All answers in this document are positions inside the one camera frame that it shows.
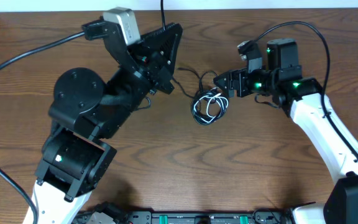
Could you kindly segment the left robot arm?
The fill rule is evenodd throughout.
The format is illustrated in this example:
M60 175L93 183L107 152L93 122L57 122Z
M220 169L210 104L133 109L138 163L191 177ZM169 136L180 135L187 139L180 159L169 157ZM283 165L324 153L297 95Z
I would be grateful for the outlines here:
M32 201L37 214L28 212L26 223L71 223L116 155L107 140L148 94L173 91L181 25L168 24L133 44L125 43L122 25L104 18L82 30L87 40L104 42L119 68L107 82L83 67L58 78L48 111L51 132L35 171Z

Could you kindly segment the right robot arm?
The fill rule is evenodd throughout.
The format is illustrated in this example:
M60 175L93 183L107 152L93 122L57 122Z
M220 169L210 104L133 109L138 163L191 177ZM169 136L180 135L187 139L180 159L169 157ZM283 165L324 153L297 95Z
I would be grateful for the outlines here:
M294 39L267 42L268 66L262 65L257 44L238 45L246 68L229 70L214 84L229 97L272 96L306 133L322 157L334 182L326 203L310 203L288 210L282 223L358 223L358 142L339 119L315 78L303 78Z

